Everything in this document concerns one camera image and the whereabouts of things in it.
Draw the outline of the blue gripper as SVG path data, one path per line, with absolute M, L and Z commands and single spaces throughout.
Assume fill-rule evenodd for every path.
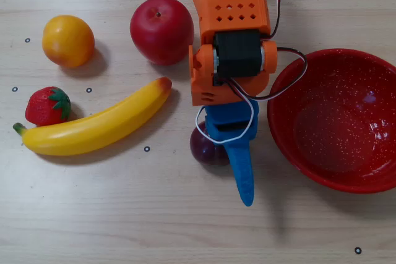
M 253 100 L 249 102 L 253 111 L 246 101 L 205 106 L 208 133 L 242 133 L 253 114 L 251 125 L 241 138 L 222 144 L 227 152 L 239 195 L 247 207 L 254 200 L 254 175 L 249 142 L 256 137 L 259 113 L 258 103 Z

